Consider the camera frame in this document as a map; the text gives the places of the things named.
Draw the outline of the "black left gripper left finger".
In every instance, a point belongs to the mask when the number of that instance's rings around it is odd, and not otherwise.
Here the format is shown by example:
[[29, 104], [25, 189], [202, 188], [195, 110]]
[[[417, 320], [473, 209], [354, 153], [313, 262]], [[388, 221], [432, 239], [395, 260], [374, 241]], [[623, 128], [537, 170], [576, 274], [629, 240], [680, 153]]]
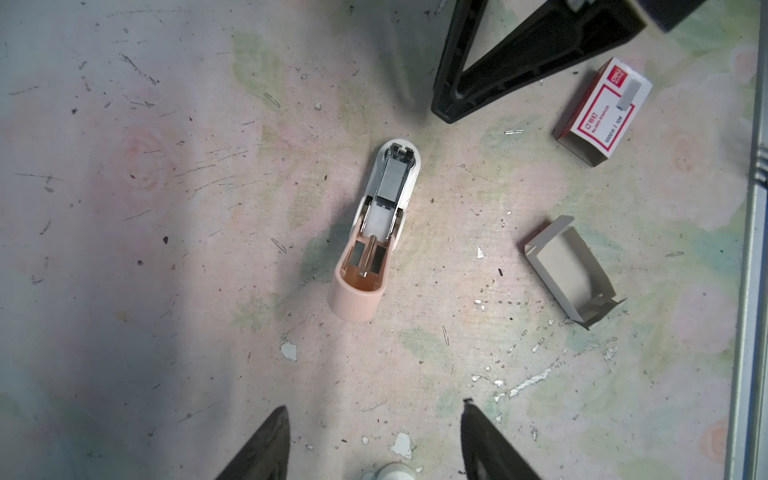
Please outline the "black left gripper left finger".
[[289, 412], [277, 407], [216, 480], [286, 480], [291, 447]]

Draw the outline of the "pink white stapler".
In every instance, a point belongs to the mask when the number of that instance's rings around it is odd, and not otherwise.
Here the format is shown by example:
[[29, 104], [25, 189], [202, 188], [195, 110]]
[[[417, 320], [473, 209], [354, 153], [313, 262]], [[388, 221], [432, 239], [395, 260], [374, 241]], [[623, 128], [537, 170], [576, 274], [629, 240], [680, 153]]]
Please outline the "pink white stapler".
[[368, 472], [362, 480], [415, 480], [415, 473], [403, 463], [390, 463], [376, 472]]
[[401, 236], [421, 156], [404, 139], [385, 142], [376, 153], [328, 296], [331, 311], [347, 322], [370, 321], [388, 283], [389, 264]]

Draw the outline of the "white staple box tray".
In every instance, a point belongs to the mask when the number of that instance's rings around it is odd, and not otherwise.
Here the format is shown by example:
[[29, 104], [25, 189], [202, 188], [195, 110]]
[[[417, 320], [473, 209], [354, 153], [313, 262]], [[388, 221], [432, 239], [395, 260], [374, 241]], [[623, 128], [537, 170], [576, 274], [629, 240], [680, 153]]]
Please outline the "white staple box tray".
[[573, 222], [572, 216], [559, 216], [525, 244], [523, 253], [566, 317], [590, 329], [624, 301]]

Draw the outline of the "red white staple box sleeve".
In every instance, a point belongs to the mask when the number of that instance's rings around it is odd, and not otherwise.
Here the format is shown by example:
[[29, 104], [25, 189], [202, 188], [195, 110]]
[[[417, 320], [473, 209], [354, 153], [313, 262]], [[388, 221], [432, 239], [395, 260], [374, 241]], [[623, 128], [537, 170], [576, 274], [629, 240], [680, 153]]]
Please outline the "red white staple box sleeve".
[[587, 165], [602, 164], [615, 152], [652, 87], [627, 63], [611, 58], [597, 71], [556, 139]]

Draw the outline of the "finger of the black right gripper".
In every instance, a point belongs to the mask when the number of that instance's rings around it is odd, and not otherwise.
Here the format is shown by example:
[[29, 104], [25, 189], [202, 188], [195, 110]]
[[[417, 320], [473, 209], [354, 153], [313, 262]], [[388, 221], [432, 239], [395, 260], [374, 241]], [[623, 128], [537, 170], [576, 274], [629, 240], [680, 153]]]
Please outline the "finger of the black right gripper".
[[464, 66], [457, 93], [466, 101], [466, 116], [623, 45], [645, 27], [628, 1], [546, 1], [479, 60]]
[[457, 93], [487, 0], [457, 1], [433, 84], [431, 111], [447, 124], [467, 115], [466, 101]]

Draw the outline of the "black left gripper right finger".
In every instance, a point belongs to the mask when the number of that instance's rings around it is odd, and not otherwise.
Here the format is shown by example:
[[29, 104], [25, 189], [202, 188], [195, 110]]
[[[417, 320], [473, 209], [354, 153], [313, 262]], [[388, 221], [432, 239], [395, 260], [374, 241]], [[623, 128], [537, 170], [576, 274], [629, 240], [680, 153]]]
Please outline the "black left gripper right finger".
[[540, 480], [471, 398], [463, 400], [461, 449], [469, 480]]

